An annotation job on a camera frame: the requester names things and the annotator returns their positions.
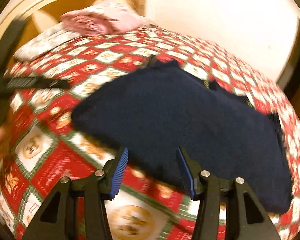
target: metal screw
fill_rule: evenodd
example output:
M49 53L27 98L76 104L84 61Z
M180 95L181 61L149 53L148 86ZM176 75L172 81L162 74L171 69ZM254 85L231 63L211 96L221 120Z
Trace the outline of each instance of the metal screw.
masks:
M210 176L210 172L209 171L201 171L201 176L209 177Z
M243 184L243 183L244 183L244 179L241 178L241 177L237 177L237 178L235 179L235 181L236 181L237 183L239 183L239 184Z
M61 182L62 184L65 184L65 183L67 183L68 181L69 181L69 178L68 178L68 177L62 177L61 180L60 180L60 182Z
M103 170L97 170L94 174L98 177L101 177L103 174L105 174L105 172Z

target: checkered tablecloth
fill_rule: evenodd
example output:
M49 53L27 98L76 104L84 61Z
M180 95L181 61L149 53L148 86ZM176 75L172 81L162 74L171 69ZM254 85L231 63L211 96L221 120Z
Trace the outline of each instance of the checkered tablecloth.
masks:
M16 239L21 239L61 177L86 177L115 155L114 150L72 128L71 110L105 82L137 69L150 54L162 61L175 58L189 73L201 79L214 78L226 90L247 95L262 113L278 112L288 144L294 198L286 214L270 214L270 218L282 239L292 239L300 229L300 121L291 104L274 82L214 42L160 28L79 37L7 71L13 76L43 74L71 82L69 91L22 90L12 98L16 116L12 158L4 161L0 177L0 210ZM191 238L198 205L128 166L119 195L106 203L106 208L114 239L176 240ZM82 212L79 216L79 235L84 239ZM226 207L221 205L220 240L225 219Z

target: dark blue cloth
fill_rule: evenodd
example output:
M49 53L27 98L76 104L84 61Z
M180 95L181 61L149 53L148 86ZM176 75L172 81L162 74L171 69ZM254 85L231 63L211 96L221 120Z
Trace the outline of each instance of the dark blue cloth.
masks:
M277 114L263 115L246 97L209 88L176 60L157 61L104 84L72 113L74 127L129 149L129 160L152 177L183 189L176 148L204 170L244 178L268 212L290 206L291 175Z

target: black tool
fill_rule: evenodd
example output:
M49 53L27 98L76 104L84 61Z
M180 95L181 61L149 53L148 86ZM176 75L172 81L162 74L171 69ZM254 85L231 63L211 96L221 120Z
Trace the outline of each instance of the black tool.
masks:
M76 201L84 197L88 240L112 240L104 200L118 194L128 162L128 150L121 148L102 170L84 179L63 177L32 218L22 240L77 240Z
M227 203L225 240L280 240L267 212L243 178L220 179L201 169L184 148L176 153L186 193L200 200L192 240L217 239L220 200Z
M61 79L44 77L3 77L9 58L18 44L26 25L26 20L13 20L0 39L0 126L3 124L10 108L9 98L16 89L68 89L69 83Z

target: human hand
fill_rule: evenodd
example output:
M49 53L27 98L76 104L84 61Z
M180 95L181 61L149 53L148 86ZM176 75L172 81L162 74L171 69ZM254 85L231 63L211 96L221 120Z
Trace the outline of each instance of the human hand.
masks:
M4 123L0 126L0 160L9 154L13 117L13 112L9 109Z

